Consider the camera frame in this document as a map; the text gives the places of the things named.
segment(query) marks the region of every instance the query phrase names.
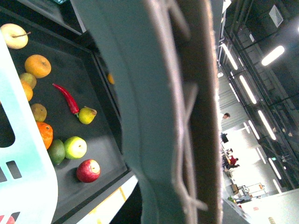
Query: dark gray tray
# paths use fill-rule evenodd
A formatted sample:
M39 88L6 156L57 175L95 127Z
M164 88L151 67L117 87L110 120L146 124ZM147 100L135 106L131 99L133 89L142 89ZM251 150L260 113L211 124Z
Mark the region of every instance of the dark gray tray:
M120 153L119 117L91 51L0 7L0 24L5 23L15 23L32 32L25 48L10 50L18 74L25 72L25 60L33 54L45 56L52 65L51 73L37 80L29 104L41 103L47 108L45 122L53 127L54 139L64 141L71 136L79 136L87 142L88 150L83 158L75 161L65 159L55 166L58 204L53 222L62 223L76 212L76 208L82 208L127 171ZM98 114L94 121L89 125L81 124L52 83L65 87L80 108L88 106L96 109ZM6 119L1 108L0 125ZM0 129L6 130L7 136L12 136L7 125L0 126ZM75 177L76 167L86 159L95 159L101 167L100 178L89 184L81 183Z

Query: red apple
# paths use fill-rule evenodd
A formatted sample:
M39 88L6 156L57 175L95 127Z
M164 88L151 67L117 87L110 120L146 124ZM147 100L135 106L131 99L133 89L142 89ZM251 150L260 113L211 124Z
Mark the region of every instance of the red apple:
M15 220L14 217L9 217L8 221L6 224L15 224Z
M84 183L91 183L98 179L101 169L95 160L85 160L77 168L77 178Z

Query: red shirt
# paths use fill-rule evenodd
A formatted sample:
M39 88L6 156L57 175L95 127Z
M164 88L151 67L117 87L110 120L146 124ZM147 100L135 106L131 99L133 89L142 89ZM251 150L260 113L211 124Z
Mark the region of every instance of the red shirt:
M236 162L237 162L237 159L235 159L233 156L231 156L231 158L230 158L230 164L231 165L235 165Z

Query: lime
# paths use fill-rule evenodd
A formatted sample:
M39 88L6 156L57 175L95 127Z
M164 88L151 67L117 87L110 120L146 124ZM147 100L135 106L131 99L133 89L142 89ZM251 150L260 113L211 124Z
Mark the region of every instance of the lime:
M54 140L47 151L53 164L59 164L65 158L64 143L60 139Z
M33 104L30 108L36 121L44 122L46 120L47 110L43 105Z

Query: pear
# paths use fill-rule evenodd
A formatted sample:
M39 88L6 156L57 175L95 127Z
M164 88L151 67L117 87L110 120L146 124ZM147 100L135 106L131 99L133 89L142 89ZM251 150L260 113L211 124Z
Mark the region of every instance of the pear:
M95 115L97 115L95 109L85 106L79 111L79 120L82 124L88 125L93 121Z

